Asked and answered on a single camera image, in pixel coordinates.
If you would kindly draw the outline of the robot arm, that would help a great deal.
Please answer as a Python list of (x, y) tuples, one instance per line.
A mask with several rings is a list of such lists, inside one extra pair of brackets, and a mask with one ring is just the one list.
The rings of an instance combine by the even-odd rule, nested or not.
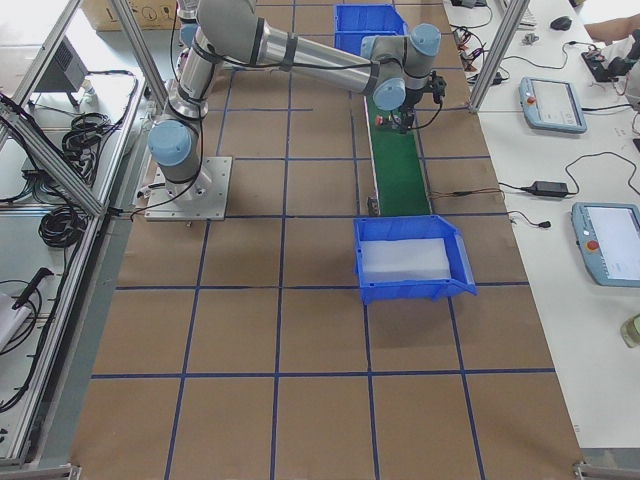
[(169, 91), (169, 116), (151, 130), (148, 147), (170, 190), (194, 188), (203, 167), (196, 123), (207, 114), (216, 67), (294, 72), (373, 99), (383, 111), (397, 110), (410, 129), (415, 105), (430, 93), (436, 103), (446, 83), (432, 65), (441, 33), (420, 24), (406, 35), (367, 35), (352, 54), (271, 26), (253, 1), (180, 1), (177, 16), (194, 35), (177, 82)]

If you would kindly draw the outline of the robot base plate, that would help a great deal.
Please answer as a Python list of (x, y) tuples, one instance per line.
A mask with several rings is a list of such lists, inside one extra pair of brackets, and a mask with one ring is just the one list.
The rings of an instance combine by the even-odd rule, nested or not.
[(205, 157), (195, 184), (178, 198), (190, 183), (167, 183), (157, 167), (154, 182), (163, 186), (150, 192), (149, 209), (143, 212), (144, 217), (148, 221), (224, 220), (232, 162), (229, 156)]

